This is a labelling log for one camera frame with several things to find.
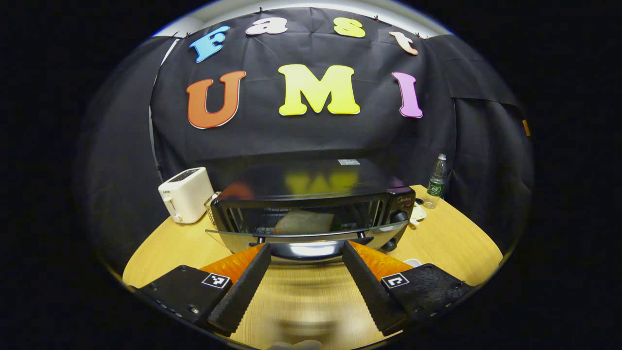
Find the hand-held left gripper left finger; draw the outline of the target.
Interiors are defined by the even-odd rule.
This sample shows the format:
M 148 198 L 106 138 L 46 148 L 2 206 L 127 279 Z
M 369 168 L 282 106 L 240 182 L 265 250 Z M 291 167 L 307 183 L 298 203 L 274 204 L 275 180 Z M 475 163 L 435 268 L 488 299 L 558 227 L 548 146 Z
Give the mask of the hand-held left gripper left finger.
M 199 328 L 230 336 L 270 263 L 270 244 L 262 243 L 200 269 L 181 264 L 138 294 Z

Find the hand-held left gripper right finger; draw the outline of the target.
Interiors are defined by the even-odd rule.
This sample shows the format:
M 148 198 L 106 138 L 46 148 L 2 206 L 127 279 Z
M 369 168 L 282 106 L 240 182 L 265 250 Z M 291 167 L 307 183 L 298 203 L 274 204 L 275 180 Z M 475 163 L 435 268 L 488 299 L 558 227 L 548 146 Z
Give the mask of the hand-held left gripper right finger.
M 413 267 L 354 241 L 343 261 L 384 336 L 431 322 L 473 289 L 434 264 Z

